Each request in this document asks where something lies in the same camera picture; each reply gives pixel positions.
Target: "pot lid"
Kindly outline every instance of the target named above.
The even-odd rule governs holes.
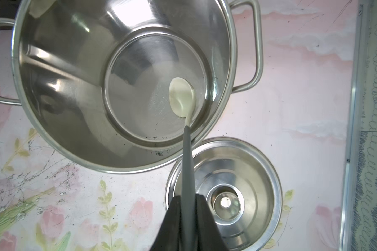
[[[282,190],[270,161],[236,138],[210,138],[193,149],[196,193],[202,194],[230,250],[259,250],[281,216]],[[181,194],[181,160],[166,186],[166,209]]]

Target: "pot rim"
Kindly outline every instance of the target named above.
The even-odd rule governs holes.
[[[176,159],[182,156],[182,149],[179,150],[177,153],[164,158],[160,161],[154,162],[152,164],[132,167],[132,168],[119,168],[119,167],[111,167],[106,165],[96,164],[90,161],[87,161],[83,158],[78,157],[74,153],[71,153],[69,150],[61,146],[58,142],[56,142],[49,133],[43,128],[41,123],[39,122],[38,118],[32,112],[31,105],[26,97],[26,93],[22,86],[21,74],[20,74],[20,38],[21,38],[21,29],[22,24],[24,22],[25,14],[28,11],[28,7],[32,0],[24,0],[21,1],[21,4],[18,8],[17,16],[15,17],[15,24],[13,29],[13,36],[11,40],[11,65],[15,83],[15,89],[17,91],[18,98],[22,104],[22,108],[24,109],[28,119],[34,126],[34,128],[38,131],[43,139],[56,151],[64,155],[66,158],[70,159],[71,161],[82,165],[86,168],[100,171],[104,173],[120,173],[120,174],[127,174],[127,173],[140,173],[145,171],[150,171],[156,168],[163,167],[167,164],[174,162]],[[229,100],[229,96],[231,94],[233,88],[233,82],[236,74],[236,65],[237,65],[237,42],[236,42],[236,29],[234,26],[233,15],[227,0],[218,0],[219,6],[222,9],[222,12],[225,17],[226,26],[229,34],[229,44],[230,44],[230,59],[229,59],[229,70],[227,75],[227,81],[225,85],[225,89],[223,90],[221,101],[216,108],[214,115],[211,117],[210,122],[205,126],[205,128],[197,135],[197,137],[192,141],[192,147],[195,148],[198,146],[201,141],[208,135],[211,129],[215,126],[218,119],[221,117],[223,110],[226,107],[226,104]]]

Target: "pink floral countertop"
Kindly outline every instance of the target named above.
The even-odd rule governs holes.
[[[336,250],[357,1],[260,0],[264,73],[231,96],[209,137],[245,140],[271,160],[285,193],[264,248]],[[251,10],[235,10],[236,84],[255,69]],[[16,97],[9,31],[0,31],[0,94]],[[110,175],[72,163],[21,107],[0,104],[0,251],[144,251],[165,214],[172,165]]]

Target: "white spoon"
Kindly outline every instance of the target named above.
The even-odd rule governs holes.
[[[195,90],[187,80],[174,78],[169,86],[169,102],[172,111],[185,120],[182,157],[182,247],[193,251],[195,247],[195,181],[191,152],[190,123],[196,105]]]

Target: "green leaf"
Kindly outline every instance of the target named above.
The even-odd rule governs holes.
[[[98,244],[95,244],[89,251],[99,251]]]
[[[113,244],[113,251],[130,251],[130,249],[127,247],[127,245],[124,243],[122,238],[118,238],[115,243]]]
[[[103,211],[103,210],[99,211],[99,214],[100,214],[103,218],[105,218],[105,219],[108,218],[108,214],[107,214],[105,211]]]
[[[278,223],[278,226],[276,227],[276,230],[277,230],[277,231],[280,230],[280,229],[282,228],[282,226],[283,226],[283,223],[282,223],[282,221],[280,221],[280,222]]]
[[[264,248],[272,248],[275,245],[275,240],[273,238],[269,239],[269,241],[264,245]]]
[[[18,215],[20,213],[26,215],[33,208],[35,208],[35,200],[41,197],[43,194],[49,194],[53,192],[55,188],[50,188],[42,193],[32,196],[26,200],[23,200],[13,206],[8,207],[6,210],[0,213],[0,236],[8,230],[15,222],[17,222]]]
[[[283,197],[283,200],[288,202],[293,198],[293,195],[295,194],[295,190],[287,190],[285,193],[285,196]]]
[[[118,224],[117,222],[115,222],[115,223],[113,223],[113,224],[111,225],[111,232],[112,232],[112,233],[116,231],[118,225],[119,225],[119,224]]]
[[[4,171],[9,171],[9,172],[12,172],[14,171],[14,168],[10,165],[6,165],[4,168],[3,168]]]
[[[110,210],[109,210],[109,218],[113,217],[113,215],[115,214],[116,212],[116,207],[112,207]]]
[[[104,241],[102,242],[102,248],[106,251],[111,251],[111,247]]]
[[[290,211],[290,206],[283,205],[282,210],[284,210],[284,211]]]
[[[109,203],[111,200],[112,200],[112,193],[109,192],[108,194],[106,194],[105,202]]]
[[[27,150],[19,150],[18,154],[22,157],[28,157],[29,156],[29,152]]]
[[[106,230],[106,232],[108,232],[109,234],[111,233],[109,226],[103,225],[102,227]]]
[[[56,244],[55,251],[65,251],[65,249],[67,248],[68,242],[70,240],[70,236],[71,236],[71,233],[67,232],[63,236],[61,241],[58,244]]]
[[[29,129],[29,137],[31,137],[31,136],[34,135],[35,133],[36,133],[35,128],[30,128],[30,129]]]
[[[17,150],[20,147],[20,139],[16,138],[14,143],[15,150]]]
[[[101,188],[105,191],[106,190],[106,183],[105,183],[105,181],[103,181],[101,179],[101,181],[99,182],[99,184],[101,185]]]
[[[36,243],[43,248],[43,250],[46,250],[46,238],[42,233],[42,229],[40,228],[39,223],[36,224]]]

